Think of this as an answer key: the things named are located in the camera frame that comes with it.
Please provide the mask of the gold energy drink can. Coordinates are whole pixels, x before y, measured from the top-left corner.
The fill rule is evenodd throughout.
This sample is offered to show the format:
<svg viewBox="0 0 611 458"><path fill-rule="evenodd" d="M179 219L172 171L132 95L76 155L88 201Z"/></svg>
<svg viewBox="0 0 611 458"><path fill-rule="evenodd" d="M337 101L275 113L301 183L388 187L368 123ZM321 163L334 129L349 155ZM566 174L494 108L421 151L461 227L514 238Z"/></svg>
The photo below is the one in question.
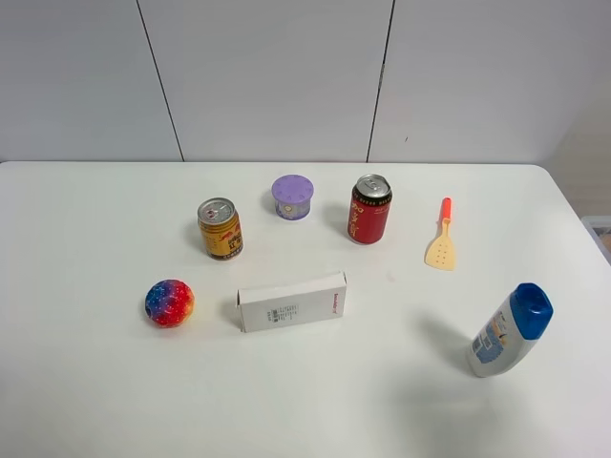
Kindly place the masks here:
<svg viewBox="0 0 611 458"><path fill-rule="evenodd" d="M228 198L210 198L198 208L198 224L206 253L215 260L230 260L243 249L238 211Z"/></svg>

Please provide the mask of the purple lidded round container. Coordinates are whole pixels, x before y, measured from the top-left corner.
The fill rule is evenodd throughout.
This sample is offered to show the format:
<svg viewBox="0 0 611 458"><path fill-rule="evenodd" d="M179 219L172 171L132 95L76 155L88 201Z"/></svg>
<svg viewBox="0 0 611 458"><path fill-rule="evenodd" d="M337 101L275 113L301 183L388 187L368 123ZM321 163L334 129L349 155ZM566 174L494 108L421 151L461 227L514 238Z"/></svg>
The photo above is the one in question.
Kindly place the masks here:
<svg viewBox="0 0 611 458"><path fill-rule="evenodd" d="M273 182L271 194L278 216L287 220L299 220L310 212L314 185L307 177L285 175Z"/></svg>

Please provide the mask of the white rectangular cardboard box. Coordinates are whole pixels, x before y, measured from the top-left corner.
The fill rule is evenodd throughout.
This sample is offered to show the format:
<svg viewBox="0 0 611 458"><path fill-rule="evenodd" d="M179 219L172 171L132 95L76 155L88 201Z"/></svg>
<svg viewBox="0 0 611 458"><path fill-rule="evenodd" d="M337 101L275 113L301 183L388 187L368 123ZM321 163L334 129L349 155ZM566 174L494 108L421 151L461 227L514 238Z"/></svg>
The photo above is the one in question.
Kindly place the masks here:
<svg viewBox="0 0 611 458"><path fill-rule="evenodd" d="M347 277L337 272L298 283L244 288L237 293L243 332L338 319L344 315Z"/></svg>

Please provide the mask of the red soda can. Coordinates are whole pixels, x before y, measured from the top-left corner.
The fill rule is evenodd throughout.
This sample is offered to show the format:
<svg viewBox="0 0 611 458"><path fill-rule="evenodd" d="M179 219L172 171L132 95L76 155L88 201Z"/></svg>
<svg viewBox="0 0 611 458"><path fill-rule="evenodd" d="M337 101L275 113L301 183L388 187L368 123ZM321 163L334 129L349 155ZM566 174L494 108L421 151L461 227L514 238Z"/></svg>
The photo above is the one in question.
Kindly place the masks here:
<svg viewBox="0 0 611 458"><path fill-rule="evenodd" d="M360 177L351 191L348 234L356 242L372 244L385 232L392 190L387 180L377 174Z"/></svg>

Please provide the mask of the red blue spotted ball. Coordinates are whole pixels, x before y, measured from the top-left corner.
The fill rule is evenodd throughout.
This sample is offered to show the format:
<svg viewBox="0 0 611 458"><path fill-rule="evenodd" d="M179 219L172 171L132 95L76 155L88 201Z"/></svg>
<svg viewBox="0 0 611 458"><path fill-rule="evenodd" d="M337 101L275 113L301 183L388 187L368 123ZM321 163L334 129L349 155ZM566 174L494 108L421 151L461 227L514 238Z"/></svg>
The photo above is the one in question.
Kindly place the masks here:
<svg viewBox="0 0 611 458"><path fill-rule="evenodd" d="M146 316L158 327L180 326L192 314L195 295L183 281L163 280L154 284L144 299Z"/></svg>

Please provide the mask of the white blue capped shampoo bottle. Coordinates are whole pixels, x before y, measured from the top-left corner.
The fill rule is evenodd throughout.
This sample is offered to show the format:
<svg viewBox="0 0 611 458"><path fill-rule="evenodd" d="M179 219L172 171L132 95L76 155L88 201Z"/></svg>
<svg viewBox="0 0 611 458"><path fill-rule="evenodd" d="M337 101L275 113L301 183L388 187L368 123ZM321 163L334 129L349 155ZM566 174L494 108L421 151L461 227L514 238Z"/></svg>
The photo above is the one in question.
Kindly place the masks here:
<svg viewBox="0 0 611 458"><path fill-rule="evenodd" d="M468 347L474 375L487 378L513 368L538 342L553 314L549 298L538 285L519 284Z"/></svg>

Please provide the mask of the orange handled yellow spatula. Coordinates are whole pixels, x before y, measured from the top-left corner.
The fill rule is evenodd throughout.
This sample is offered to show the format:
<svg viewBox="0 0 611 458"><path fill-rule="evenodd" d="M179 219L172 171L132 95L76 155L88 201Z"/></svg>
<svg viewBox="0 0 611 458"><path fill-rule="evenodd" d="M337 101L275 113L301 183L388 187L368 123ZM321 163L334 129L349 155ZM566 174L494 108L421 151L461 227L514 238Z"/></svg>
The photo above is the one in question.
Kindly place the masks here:
<svg viewBox="0 0 611 458"><path fill-rule="evenodd" d="M425 254L425 263L432 268L453 271L455 268L455 251L450 237L452 222L452 200L443 198L438 221L438 235L429 245Z"/></svg>

